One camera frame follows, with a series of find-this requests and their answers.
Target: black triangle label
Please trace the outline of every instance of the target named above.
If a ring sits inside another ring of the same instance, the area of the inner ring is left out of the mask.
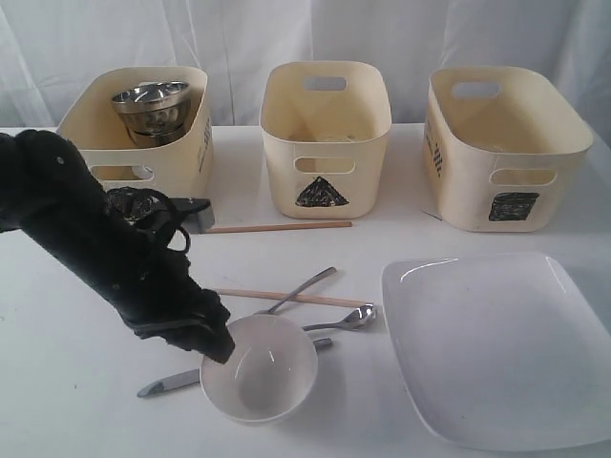
[[[317,177],[297,197],[298,207],[341,207],[350,202],[342,196],[331,183],[323,177]]]

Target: metal bowl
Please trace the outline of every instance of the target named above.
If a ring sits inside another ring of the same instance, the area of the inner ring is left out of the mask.
[[[112,104],[134,133],[168,135],[184,124],[191,109],[190,95],[188,83],[151,83],[115,95]]]

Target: wooden chopstick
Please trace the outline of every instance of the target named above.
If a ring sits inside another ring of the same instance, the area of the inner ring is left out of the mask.
[[[221,296],[238,296],[241,298],[269,299],[279,301],[286,296],[285,293],[272,293],[270,291],[249,291],[245,289],[215,289]],[[353,299],[335,299],[322,296],[307,296],[300,294],[290,300],[291,302],[319,303],[321,305],[335,305],[337,307],[355,308],[371,302],[355,301]]]
[[[352,227],[352,221],[298,222],[293,224],[266,224],[262,226],[213,227],[206,234],[234,234],[240,232],[295,231],[300,229],[328,229]]]

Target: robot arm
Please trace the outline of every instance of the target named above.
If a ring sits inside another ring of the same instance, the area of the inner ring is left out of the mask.
[[[51,132],[0,134],[0,232],[21,229],[87,283],[141,339],[224,363],[234,349],[219,295],[189,277],[187,208],[154,190],[105,193],[74,145]],[[130,223],[126,218],[133,217]],[[167,247],[176,231],[186,247]]]

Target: stainless steel bowl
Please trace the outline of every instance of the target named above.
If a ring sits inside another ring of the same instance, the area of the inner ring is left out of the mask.
[[[138,86],[112,98],[113,108],[134,142],[149,148],[175,141],[185,134],[191,110],[188,83],[172,81]]]

